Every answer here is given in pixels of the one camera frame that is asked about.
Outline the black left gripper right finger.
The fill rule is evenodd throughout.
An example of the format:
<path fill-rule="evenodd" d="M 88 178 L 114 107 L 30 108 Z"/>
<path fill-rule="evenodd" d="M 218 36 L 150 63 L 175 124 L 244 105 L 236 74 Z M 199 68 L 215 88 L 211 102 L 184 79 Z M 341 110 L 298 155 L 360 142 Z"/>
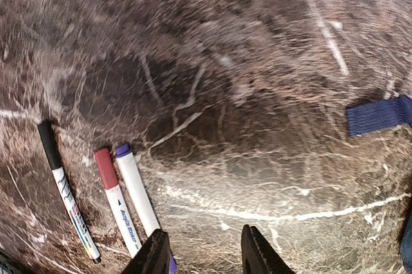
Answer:
<path fill-rule="evenodd" d="M 246 224 L 242 229 L 241 256 L 244 274 L 295 273 L 255 226 Z"/>

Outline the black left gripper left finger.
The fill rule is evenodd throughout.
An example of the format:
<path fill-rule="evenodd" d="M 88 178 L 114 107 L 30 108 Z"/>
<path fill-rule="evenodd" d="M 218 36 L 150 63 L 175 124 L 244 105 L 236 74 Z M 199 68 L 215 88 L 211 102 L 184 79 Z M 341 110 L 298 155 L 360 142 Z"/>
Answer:
<path fill-rule="evenodd" d="M 156 229 L 121 274 L 168 274 L 169 267 L 169 236 Z"/>

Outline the purple tip white marker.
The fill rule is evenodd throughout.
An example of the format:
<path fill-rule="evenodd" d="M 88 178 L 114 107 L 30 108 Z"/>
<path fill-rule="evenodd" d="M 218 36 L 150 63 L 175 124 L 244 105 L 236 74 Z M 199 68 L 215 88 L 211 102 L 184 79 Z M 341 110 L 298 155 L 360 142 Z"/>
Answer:
<path fill-rule="evenodd" d="M 161 227 L 129 144 L 126 143 L 116 148 L 116 162 L 145 234 L 149 238 L 156 229 L 161 229 Z M 169 273 L 176 273 L 177 269 L 176 261 L 170 250 Z"/>

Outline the red cap marker pen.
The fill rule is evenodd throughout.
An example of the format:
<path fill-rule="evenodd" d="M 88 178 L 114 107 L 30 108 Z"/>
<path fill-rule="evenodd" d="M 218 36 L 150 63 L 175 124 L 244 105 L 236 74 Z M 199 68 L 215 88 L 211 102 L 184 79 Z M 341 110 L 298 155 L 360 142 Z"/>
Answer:
<path fill-rule="evenodd" d="M 126 248 L 133 258 L 137 255 L 142 244 L 120 188 L 110 151 L 108 148 L 101 148 L 96 150 L 94 155 L 111 211 Z"/>

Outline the black marker pen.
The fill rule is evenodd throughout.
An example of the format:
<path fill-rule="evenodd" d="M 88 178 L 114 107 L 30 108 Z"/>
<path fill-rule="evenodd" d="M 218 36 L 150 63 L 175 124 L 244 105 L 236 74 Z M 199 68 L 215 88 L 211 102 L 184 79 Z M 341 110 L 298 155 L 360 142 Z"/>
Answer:
<path fill-rule="evenodd" d="M 46 158 L 66 211 L 71 219 L 77 235 L 79 236 L 81 244 L 88 254 L 88 257 L 95 264 L 98 264 L 101 262 L 100 252 L 91 237 L 86 223 L 80 213 L 78 204 L 71 192 L 70 184 L 66 177 L 57 142 L 55 140 L 52 123 L 49 120 L 43 120 L 37 125 L 37 128 Z"/>

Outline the navy blue student backpack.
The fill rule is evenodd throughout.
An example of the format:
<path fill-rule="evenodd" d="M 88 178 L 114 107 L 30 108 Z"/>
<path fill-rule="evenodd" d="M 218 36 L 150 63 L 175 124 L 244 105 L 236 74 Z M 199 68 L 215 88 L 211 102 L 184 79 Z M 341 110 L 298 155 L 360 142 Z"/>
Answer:
<path fill-rule="evenodd" d="M 402 124 L 411 125 L 411 99 L 400 95 L 349 107 L 346 110 L 346 121 L 351 138 Z M 411 273 L 411 213 L 408 213 L 400 240 L 400 255 L 405 271 Z"/>

